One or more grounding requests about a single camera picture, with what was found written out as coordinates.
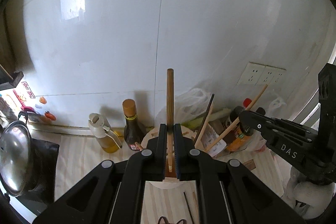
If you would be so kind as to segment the middle wall socket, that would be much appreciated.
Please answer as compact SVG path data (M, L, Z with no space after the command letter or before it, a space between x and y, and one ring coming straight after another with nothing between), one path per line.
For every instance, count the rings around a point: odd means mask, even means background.
M275 67L265 66L261 76L259 77L257 85L269 85L276 75L277 71L278 69Z

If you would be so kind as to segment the wall socket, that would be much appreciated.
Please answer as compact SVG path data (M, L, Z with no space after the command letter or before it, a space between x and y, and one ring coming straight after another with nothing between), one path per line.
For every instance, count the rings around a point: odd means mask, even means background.
M256 85L265 65L249 62L238 80L238 85Z
M273 75L273 78L270 82L271 85L276 85L278 84L283 76L286 74L286 70L285 69L282 69L282 68L275 68L274 69L274 75Z
M257 85L269 85L276 75L277 71L278 69L275 67L265 66L261 76L259 77Z

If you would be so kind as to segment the striped cat table mat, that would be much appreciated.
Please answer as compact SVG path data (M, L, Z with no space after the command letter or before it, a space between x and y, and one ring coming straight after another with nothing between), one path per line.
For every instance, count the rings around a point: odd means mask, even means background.
M60 141L56 166L55 197L60 198L66 191L79 182L96 165L104 160L120 162L129 159L132 151L123 146L115 153L106 153L95 138L63 136ZM282 196L289 179L290 167L273 155L269 149L263 152L240 151L220 158L221 161L238 159L278 196ZM196 223L192 192L196 191L195 182L177 182L153 185L145 184L141 223L157 223L164 216L170 223L185 219L191 223L183 192L186 192L191 212Z

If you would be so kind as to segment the left wall socket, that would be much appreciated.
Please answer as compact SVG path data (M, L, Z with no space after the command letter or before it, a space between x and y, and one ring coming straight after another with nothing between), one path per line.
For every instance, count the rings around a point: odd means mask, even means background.
M256 85L265 65L249 62L238 80L238 85Z

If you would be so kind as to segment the white gloved hand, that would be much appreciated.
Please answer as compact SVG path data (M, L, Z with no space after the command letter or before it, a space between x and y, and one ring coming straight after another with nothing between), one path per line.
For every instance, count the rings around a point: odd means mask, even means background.
M327 209L334 196L334 188L334 183L321 186L309 182L305 175L291 167L282 200L303 219L314 219Z

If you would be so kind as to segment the black range hood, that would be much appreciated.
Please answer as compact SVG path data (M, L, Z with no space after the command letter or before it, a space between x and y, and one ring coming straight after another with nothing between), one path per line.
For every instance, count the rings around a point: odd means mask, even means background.
M9 73L2 65L0 78L0 91L16 88L24 74L20 72Z

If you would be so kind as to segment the black chopstick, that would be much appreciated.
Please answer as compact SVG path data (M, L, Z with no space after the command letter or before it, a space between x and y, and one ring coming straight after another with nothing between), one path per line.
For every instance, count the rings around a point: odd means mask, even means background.
M204 118L207 115L207 112L209 111L209 108L210 108L211 104L213 104L214 96L215 96L215 94L211 94L211 97L210 97L210 100L209 100L209 104L208 104L208 106L206 108L205 114L204 114L204 116L202 118L202 121L201 121L201 125L198 128L198 132L197 132L195 138L198 136L199 130L201 129L201 126L202 126L202 122L204 121Z
M186 202L186 205L187 205L187 210L189 212L191 223L195 224L195 221L194 221L194 218L193 218L193 215L192 215L192 212L191 212L191 208L190 208L190 205L189 205L189 202L188 202L188 199L187 199L186 192L183 192L183 195L184 195L184 198L185 198L185 202Z

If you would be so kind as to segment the black cap sauce bottle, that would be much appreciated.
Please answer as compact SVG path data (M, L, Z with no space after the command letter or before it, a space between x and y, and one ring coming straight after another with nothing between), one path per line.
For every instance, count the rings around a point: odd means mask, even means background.
M242 106L235 107L229 116L224 119L222 123L223 128L226 129L232 122L239 117L239 114L244 111L245 108ZM224 138L223 140L227 143L226 150L228 152L235 152L240 147L242 147L254 134L254 130L249 126L239 122Z

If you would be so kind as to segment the black induction cooktop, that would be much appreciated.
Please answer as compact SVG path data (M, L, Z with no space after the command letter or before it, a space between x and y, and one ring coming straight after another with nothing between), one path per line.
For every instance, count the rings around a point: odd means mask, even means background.
M35 149L33 182L17 199L31 211L42 211L54 202L56 164L60 145L32 139Z

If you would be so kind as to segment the right wall socket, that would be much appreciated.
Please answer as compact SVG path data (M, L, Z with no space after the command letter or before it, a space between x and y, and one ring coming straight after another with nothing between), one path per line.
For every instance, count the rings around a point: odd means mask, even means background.
M278 84L283 76L286 74L286 70L285 69L282 69L282 68L275 68L274 69L274 75L273 75L273 78L270 82L271 85L276 85Z

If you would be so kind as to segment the white paper packet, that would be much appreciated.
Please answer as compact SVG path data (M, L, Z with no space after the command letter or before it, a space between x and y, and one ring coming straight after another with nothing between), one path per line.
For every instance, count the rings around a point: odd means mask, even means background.
M212 128L212 126L208 124L201 138L203 147L207 148L217 139L218 136L219 135ZM226 146L227 146L227 143L222 139L208 151L208 154L211 157L216 157L217 155L219 155L221 152L225 150Z

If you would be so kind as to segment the plastic bag with red item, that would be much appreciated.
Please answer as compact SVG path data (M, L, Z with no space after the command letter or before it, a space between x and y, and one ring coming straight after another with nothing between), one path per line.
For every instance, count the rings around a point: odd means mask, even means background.
M266 110L266 116L276 117L276 114L279 112L281 106L286 105L285 101L278 95L274 94L276 98L269 103L269 106ZM266 149L266 140L262 137L261 132L254 131L251 142L248 144L246 150L250 152L262 152Z

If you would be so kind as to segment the steel wok with lid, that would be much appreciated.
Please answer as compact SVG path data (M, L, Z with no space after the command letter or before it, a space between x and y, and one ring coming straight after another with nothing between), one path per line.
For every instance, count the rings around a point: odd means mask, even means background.
M20 196L32 174L33 152L27 127L28 114L20 111L18 118L1 133L1 183L6 192Z

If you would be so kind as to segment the white plastic bag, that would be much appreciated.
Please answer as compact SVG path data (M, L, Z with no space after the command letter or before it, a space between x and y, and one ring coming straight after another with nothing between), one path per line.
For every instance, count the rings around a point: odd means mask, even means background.
M212 94L201 88L192 88L174 96L174 123L184 123L203 114ZM155 93L153 126L166 123L166 91Z

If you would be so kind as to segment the glass oil dispenser bottle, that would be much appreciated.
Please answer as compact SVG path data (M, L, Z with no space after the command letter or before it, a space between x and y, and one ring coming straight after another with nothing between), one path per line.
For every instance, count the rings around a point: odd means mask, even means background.
M119 136L112 130L108 120L103 115L97 113L89 114L88 126L106 153L114 153L122 148Z

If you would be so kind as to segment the dark soy sauce bottle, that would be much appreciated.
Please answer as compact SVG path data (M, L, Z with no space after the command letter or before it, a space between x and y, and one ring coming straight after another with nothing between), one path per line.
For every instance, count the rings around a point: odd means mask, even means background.
M138 120L137 109L133 99L124 100L122 108L126 120L123 132L124 140L132 151L139 151L135 146L135 142L142 143L146 135L145 126Z

